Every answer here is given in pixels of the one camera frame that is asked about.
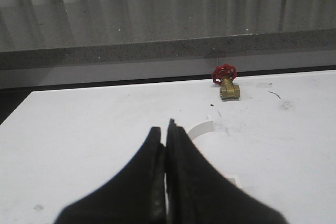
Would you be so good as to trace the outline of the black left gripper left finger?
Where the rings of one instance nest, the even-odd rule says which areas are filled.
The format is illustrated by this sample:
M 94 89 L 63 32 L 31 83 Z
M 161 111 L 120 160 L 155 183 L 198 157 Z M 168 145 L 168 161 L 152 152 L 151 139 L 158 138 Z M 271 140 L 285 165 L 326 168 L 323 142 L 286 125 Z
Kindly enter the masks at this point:
M 99 189 L 65 207 L 56 223 L 166 223 L 165 147 L 152 127 L 133 158 Z

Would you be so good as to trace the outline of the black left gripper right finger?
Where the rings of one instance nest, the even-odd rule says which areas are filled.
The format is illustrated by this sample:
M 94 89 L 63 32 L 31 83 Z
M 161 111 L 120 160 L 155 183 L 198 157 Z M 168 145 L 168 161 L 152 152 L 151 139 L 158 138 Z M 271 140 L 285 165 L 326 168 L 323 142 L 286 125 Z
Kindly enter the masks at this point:
M 286 223 L 222 176 L 170 120 L 166 139 L 169 223 Z

